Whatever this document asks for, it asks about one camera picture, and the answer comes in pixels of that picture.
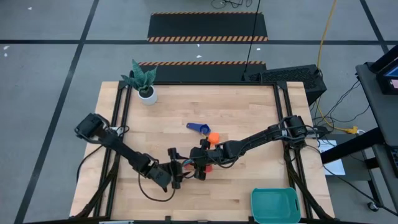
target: teal basket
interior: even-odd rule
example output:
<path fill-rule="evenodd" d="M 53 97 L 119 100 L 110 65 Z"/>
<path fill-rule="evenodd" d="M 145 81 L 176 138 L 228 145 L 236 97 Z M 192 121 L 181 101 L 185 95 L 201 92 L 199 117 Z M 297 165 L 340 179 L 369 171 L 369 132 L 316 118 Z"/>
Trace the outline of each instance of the teal basket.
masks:
<path fill-rule="evenodd" d="M 251 212 L 256 222 L 298 223 L 301 219 L 296 191 L 286 189 L 254 189 L 251 193 Z"/>

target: black and orange striped mat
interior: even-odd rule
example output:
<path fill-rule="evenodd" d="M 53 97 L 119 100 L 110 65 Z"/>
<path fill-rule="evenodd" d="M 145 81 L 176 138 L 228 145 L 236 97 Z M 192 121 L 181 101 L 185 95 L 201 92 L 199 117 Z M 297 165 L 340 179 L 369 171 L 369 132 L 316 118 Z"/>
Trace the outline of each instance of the black and orange striped mat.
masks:
<path fill-rule="evenodd" d="M 268 40 L 264 15 L 255 12 L 158 12 L 150 17 L 148 41 L 247 43 Z"/>
<path fill-rule="evenodd" d="M 155 82 L 240 82 L 246 61 L 140 62 L 144 72 L 158 66 Z M 262 61 L 249 61 L 247 73 L 266 70 Z"/>

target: potted plant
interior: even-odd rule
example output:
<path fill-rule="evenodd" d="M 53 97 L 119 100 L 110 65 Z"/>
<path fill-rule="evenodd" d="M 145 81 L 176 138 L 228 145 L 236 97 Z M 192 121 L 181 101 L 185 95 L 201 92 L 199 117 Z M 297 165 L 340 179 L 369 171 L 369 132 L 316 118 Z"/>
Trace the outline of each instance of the potted plant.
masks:
<path fill-rule="evenodd" d="M 157 101 L 156 90 L 153 86 L 156 69 L 157 67 L 144 73 L 138 63 L 133 59 L 132 71 L 130 71 L 131 77 L 122 75 L 123 80 L 137 90 L 139 98 L 145 105 L 153 105 Z"/>

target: yellow cable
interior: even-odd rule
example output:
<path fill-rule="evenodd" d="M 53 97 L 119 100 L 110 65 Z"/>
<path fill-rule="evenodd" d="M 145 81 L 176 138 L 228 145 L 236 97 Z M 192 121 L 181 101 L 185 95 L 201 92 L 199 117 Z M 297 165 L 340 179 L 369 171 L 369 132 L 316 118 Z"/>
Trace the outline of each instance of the yellow cable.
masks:
<path fill-rule="evenodd" d="M 331 6 L 330 13 L 329 13 L 329 18 L 328 18 L 328 21 L 326 22 L 325 31 L 323 31 L 321 43 L 320 43 L 320 45 L 319 45 L 317 68 L 320 68 L 323 41 L 325 40 L 326 33 L 327 33 L 328 29 L 329 29 L 329 23 L 330 23 L 330 20 L 331 20 L 332 15 L 333 15 L 333 13 L 334 13 L 334 11 L 335 11 L 336 2 L 337 2 L 337 0 L 334 0 L 334 1 L 333 1 L 333 5 Z M 357 126 L 354 126 L 353 128 L 337 128 L 337 127 L 334 127 L 333 125 L 331 125 L 331 124 L 326 120 L 326 118 L 325 118 L 325 116 L 323 115 L 321 109 L 319 108 L 318 102 L 319 102 L 319 100 L 316 100 L 316 101 L 315 101 L 315 103 L 317 104 L 318 111 L 319 111 L 319 113 L 321 114 L 322 120 L 324 120 L 324 121 L 326 122 L 327 125 L 329 125 L 330 127 L 334 128 L 334 129 L 337 129 L 337 130 L 340 130 L 340 131 L 345 131 L 345 132 L 350 133 L 350 134 L 355 134 L 355 133 L 357 132 L 357 130 L 358 130 L 358 127 L 357 127 Z"/>

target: wooden table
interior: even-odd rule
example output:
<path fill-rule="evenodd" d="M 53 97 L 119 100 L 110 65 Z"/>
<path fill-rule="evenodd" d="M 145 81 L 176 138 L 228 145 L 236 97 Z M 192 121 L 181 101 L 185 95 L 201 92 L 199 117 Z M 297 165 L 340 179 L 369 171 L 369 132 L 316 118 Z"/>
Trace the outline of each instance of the wooden table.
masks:
<path fill-rule="evenodd" d="M 104 82 L 95 113 L 111 120 L 117 92 L 117 82 Z M 312 125 L 302 83 L 288 83 L 293 114 L 300 115 L 305 124 Z M 185 127 L 188 122 L 207 123 L 220 133 L 221 141 L 243 139 L 278 123 L 275 98 L 271 86 L 156 86 L 158 101 L 145 106 L 133 90 L 124 142 L 132 149 L 149 153 L 160 162 L 169 162 L 167 149 L 176 147 L 182 156 L 199 145 L 201 136 Z M 280 90 L 282 107 L 285 105 Z M 121 120 L 121 109 L 118 121 Z M 307 139 L 307 144 L 317 146 Z M 97 145 L 88 144 L 85 154 Z M 213 166 L 205 181 L 185 179 L 169 202 L 146 199 L 137 184 L 137 172 L 122 158 L 114 198 L 112 219 L 213 220 L 247 221 L 251 216 L 250 194 L 254 188 L 288 187 L 287 171 L 280 141 L 270 142 L 250 150 L 230 169 Z M 320 156 L 309 147 L 301 150 L 303 168 L 309 191 L 331 216 L 334 216 Z M 89 158 L 81 168 L 71 215 L 77 214 L 98 187 L 104 150 Z M 168 198 L 153 181 L 141 179 L 144 190 L 154 198 Z M 102 213 L 108 193 L 104 194 Z M 302 217 L 305 211 L 299 192 Z"/>

